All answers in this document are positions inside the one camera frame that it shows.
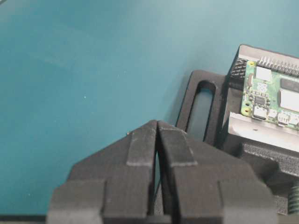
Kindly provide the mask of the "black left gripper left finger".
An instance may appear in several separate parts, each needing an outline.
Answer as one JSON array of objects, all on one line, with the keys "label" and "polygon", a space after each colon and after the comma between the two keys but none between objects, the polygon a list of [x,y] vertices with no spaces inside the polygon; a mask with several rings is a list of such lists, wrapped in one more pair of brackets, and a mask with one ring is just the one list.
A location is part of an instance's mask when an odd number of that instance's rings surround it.
[{"label": "black left gripper left finger", "polygon": [[75,163],[52,195],[49,224],[140,224],[154,190],[157,122]]}]

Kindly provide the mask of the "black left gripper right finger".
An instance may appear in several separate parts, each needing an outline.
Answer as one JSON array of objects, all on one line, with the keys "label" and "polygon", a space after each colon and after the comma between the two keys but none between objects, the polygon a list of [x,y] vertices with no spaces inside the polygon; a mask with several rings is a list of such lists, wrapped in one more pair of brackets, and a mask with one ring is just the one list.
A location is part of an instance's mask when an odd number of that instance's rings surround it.
[{"label": "black left gripper right finger", "polygon": [[180,224],[276,224],[270,189],[252,167],[163,121],[158,132]]}]

